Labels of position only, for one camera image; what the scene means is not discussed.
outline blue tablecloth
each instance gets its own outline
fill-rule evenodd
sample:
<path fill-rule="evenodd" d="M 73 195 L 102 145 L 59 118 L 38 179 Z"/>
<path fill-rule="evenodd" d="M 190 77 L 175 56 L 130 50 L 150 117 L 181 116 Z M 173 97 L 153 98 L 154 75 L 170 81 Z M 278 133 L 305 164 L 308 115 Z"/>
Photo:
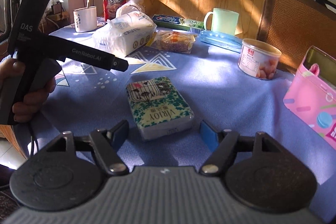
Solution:
<path fill-rule="evenodd" d="M 52 35 L 92 45 L 90 33 L 63 28 Z M 105 71 L 72 60 L 63 64 L 64 77 L 40 113 L 33 128 L 40 147 L 59 132 L 70 130 L 86 135 L 95 128 L 111 128 L 122 119 L 130 123 L 129 139 L 118 154 L 134 165 L 194 165 L 199 168 L 210 155 L 202 142 L 202 119 L 214 128 L 230 128 L 245 136 L 265 131 L 304 162 L 315 174 L 319 187 L 311 210 L 325 222 L 336 212 L 336 151 L 283 104 L 293 76 L 278 72 L 272 81 L 252 78 L 237 66 L 239 55 L 202 42 L 190 55 L 158 52 L 149 47 L 136 57 L 166 66 L 170 70 L 134 73 L 143 64 L 130 65 L 126 72 Z M 167 76 L 195 113 L 192 130 L 142 142 L 129 109 L 127 83 Z M 29 146 L 26 125 L 15 127 L 23 148 Z"/>

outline green floral packaging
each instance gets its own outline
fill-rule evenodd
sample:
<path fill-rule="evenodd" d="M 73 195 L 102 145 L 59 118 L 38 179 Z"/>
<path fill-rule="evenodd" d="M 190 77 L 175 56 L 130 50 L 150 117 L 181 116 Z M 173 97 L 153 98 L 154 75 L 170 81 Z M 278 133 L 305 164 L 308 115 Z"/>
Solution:
<path fill-rule="evenodd" d="M 192 127 L 194 113 L 167 77 L 127 85 L 131 111 L 143 140 Z"/>

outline cup handle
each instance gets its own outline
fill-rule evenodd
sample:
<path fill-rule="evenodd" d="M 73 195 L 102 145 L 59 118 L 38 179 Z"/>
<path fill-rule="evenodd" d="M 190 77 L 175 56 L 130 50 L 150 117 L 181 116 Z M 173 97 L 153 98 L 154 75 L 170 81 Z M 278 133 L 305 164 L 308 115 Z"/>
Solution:
<path fill-rule="evenodd" d="M 205 15 L 205 18 L 204 18 L 204 30 L 207 29 L 207 20 L 208 20 L 208 17 L 209 15 L 213 14 L 213 12 L 207 12 L 207 14 Z"/>

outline wooden chair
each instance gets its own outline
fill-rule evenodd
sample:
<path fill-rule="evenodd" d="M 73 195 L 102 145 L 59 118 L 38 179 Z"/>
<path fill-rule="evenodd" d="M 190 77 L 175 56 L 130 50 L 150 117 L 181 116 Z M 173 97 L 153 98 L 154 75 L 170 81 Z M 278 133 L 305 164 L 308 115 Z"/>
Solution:
<path fill-rule="evenodd" d="M 278 68 L 295 73 L 308 48 L 336 58 L 336 14 L 313 0 L 264 0 L 257 39 L 282 52 Z"/>

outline human hand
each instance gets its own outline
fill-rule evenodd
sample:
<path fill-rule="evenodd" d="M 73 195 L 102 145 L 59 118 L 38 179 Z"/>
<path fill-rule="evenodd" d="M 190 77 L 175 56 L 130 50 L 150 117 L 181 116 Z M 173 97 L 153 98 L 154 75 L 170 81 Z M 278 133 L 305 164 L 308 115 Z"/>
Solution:
<path fill-rule="evenodd" d="M 0 64 L 0 86 L 4 79 L 8 77 L 20 76 L 25 71 L 24 63 L 9 58 Z M 55 90 L 56 81 L 53 77 L 45 87 L 35 92 L 25 95 L 23 102 L 17 102 L 13 105 L 14 120 L 16 122 L 28 122 L 33 115 L 40 110 L 42 104 L 47 100 L 49 94 Z"/>

